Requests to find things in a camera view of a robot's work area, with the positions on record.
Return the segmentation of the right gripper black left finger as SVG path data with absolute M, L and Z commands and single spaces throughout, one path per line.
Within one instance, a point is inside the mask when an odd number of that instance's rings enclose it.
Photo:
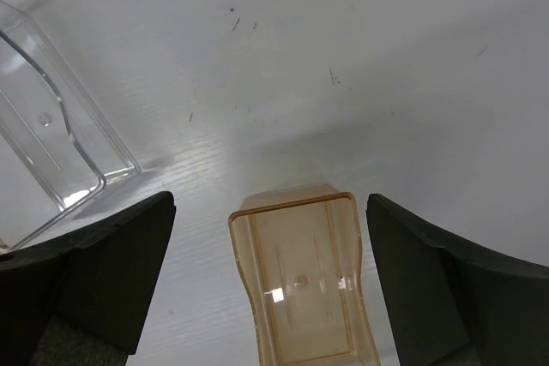
M 1 256 L 3 365 L 124 365 L 136 353 L 176 215 L 162 191 Z

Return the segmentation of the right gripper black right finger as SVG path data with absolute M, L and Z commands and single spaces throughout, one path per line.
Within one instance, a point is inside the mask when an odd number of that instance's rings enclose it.
M 546 365 L 548 269 L 372 194 L 366 218 L 402 365 Z

